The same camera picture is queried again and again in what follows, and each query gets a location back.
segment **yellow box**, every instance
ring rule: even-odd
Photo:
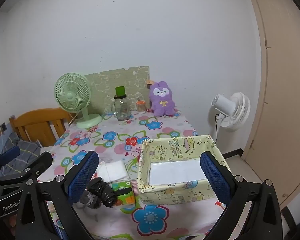
[[[210,135],[143,141],[137,179],[139,198],[143,204],[170,205],[215,197],[207,179],[163,185],[148,183],[151,163],[197,159],[205,151],[210,151],[221,165],[229,169]]]

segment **wooden chair backrest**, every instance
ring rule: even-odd
[[[69,123],[72,117],[61,108],[46,108],[27,112],[17,119],[11,117],[9,120],[19,138],[32,142],[39,140],[43,147],[47,147],[57,141],[49,122],[52,122],[58,136],[61,137],[66,131],[63,119]]]

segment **table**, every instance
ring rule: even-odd
[[[90,129],[80,130],[71,125],[50,149],[52,165],[38,178],[39,182],[52,181],[57,175],[65,175],[73,165],[77,165],[85,153],[98,153],[100,162],[123,160],[130,176],[134,193],[137,195],[136,181],[138,156],[141,143],[147,138],[195,136],[198,133],[175,109],[173,116],[154,117],[151,110],[145,114],[132,115],[127,121],[118,121],[112,114],[103,115],[103,121]],[[138,201],[132,209],[114,209],[101,206],[99,209],[75,210],[96,239],[185,239],[186,236],[205,236],[222,214],[224,205],[217,198],[167,206],[143,205]],[[56,225],[62,226],[53,206],[50,213]],[[137,230],[149,212],[156,211],[159,219],[154,225]]]

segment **purple plush toy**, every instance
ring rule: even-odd
[[[166,82],[160,81],[150,86],[149,98],[152,102],[151,108],[154,110],[154,116],[174,114],[176,104],[172,101],[172,91]]]

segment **beige cabinet door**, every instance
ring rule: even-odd
[[[257,0],[267,41],[266,95],[245,161],[270,179],[282,204],[300,184],[300,11],[292,0]]]

